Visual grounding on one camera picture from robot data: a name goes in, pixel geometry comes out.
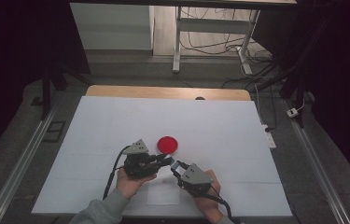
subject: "table leg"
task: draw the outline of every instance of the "table leg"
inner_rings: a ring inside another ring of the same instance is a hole
[[[253,34],[254,26],[256,25],[258,15],[259,15],[259,10],[252,10],[251,11],[250,22],[249,22],[249,26],[247,28],[247,33],[245,34],[244,43],[242,44],[242,47],[240,49],[238,49],[238,54],[239,54],[239,57],[241,58],[242,67],[244,68],[246,75],[253,74],[253,72],[251,71],[251,68],[250,68],[250,64],[247,62],[247,57],[246,57],[245,53],[247,51],[247,46],[248,46],[248,43],[250,41],[251,35]]]
[[[180,22],[181,22],[181,7],[177,8],[175,21],[175,54],[173,72],[180,72]]]

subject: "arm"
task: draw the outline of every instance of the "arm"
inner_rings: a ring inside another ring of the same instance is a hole
[[[76,214],[71,224],[100,224],[120,223],[122,212],[129,200],[146,181],[152,180],[156,175],[141,179],[130,179],[123,169],[117,172],[116,188],[102,202],[93,200],[88,208]]]
[[[213,178],[212,188],[214,188],[217,193],[220,193],[221,186],[217,181],[216,175],[212,170],[206,171],[208,175],[210,175]],[[217,196],[215,191],[210,188],[210,190],[207,192],[208,194]],[[210,221],[210,223],[213,224],[229,224],[233,223],[230,221],[229,218],[225,217],[220,210],[218,210],[218,202],[212,201],[210,199],[206,198],[194,198],[194,202],[197,205],[198,209],[201,211],[201,213]]]

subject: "gray floor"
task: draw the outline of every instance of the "gray floor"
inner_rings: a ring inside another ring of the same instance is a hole
[[[229,78],[241,76],[240,63],[235,59],[185,58],[182,60],[180,74],[174,75],[170,57],[90,52],[88,58],[92,71],[92,75],[88,78],[96,84],[220,88]],[[252,68],[257,71],[261,65],[255,64]],[[87,89],[85,84],[73,77],[66,76],[66,79],[69,88],[64,93],[53,119],[54,122],[64,122],[64,132],[61,135],[57,133],[45,135],[45,141],[40,144],[2,223],[68,223],[71,218],[71,216],[31,215],[35,200],[60,148],[79,99]],[[248,81],[232,82],[225,88],[242,89]],[[277,97],[280,85],[272,87],[272,94],[270,89],[260,92],[259,105],[263,122],[271,127],[274,126],[274,115],[276,115],[277,124],[272,130],[272,135],[277,148],[272,151],[272,154],[288,201],[300,223],[337,223],[290,120],[285,115],[283,102]],[[41,96],[40,82],[33,83],[25,89],[23,103],[17,115],[0,138],[0,189],[39,122],[41,106],[31,106],[33,99],[39,96]],[[253,94],[252,98],[256,101],[256,95]],[[308,132],[350,216],[350,166],[341,151],[314,120],[310,112],[310,103],[307,99],[307,105],[304,108],[305,131]],[[247,224],[299,223],[295,217],[242,217],[241,220]]]

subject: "person's left hand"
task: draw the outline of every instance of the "person's left hand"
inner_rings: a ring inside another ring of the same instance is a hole
[[[117,172],[116,189],[118,189],[125,198],[130,200],[132,196],[137,193],[143,183],[155,179],[156,177],[157,175],[149,175],[141,179],[131,179],[126,175],[124,169],[120,168]]]

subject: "person's right hand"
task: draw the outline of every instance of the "person's right hand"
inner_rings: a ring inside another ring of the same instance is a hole
[[[221,186],[217,181],[215,173],[212,170],[208,170],[206,173],[213,178],[212,187],[217,193],[220,193]],[[207,193],[215,197],[218,196],[212,188]],[[218,210],[218,202],[203,197],[194,198],[194,201],[201,213],[211,223],[218,223],[223,218],[224,215]]]

